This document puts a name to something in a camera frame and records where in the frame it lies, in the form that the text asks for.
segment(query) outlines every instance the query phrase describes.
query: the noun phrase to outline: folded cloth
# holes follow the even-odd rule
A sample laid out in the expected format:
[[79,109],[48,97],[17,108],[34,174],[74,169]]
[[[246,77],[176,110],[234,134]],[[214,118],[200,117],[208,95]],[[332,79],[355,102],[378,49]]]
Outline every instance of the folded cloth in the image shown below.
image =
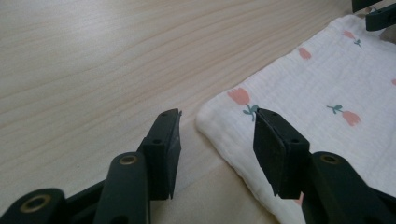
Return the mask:
[[371,187],[396,196],[396,45],[348,15],[205,103],[200,132],[281,223],[304,223],[298,201],[274,197],[253,152],[255,111],[279,113],[311,153],[346,158]]

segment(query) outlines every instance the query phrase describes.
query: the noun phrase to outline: white cloth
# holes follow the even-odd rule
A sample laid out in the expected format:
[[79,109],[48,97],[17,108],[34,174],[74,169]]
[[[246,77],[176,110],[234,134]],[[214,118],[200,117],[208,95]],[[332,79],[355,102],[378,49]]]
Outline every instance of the white cloth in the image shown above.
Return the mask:
[[396,46],[349,15],[332,21],[200,109],[196,125],[281,223],[301,206],[274,197],[253,152],[253,111],[279,113],[311,145],[346,158],[366,183],[396,196]]

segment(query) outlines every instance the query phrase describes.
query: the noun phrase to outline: wooden surface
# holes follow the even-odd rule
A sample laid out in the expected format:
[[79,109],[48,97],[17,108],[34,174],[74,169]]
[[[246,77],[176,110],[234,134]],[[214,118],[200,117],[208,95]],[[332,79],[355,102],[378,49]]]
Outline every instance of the wooden surface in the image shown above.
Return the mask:
[[69,197],[183,110],[173,201],[153,223],[276,223],[199,134],[200,106],[351,12],[346,0],[0,0],[0,214]]

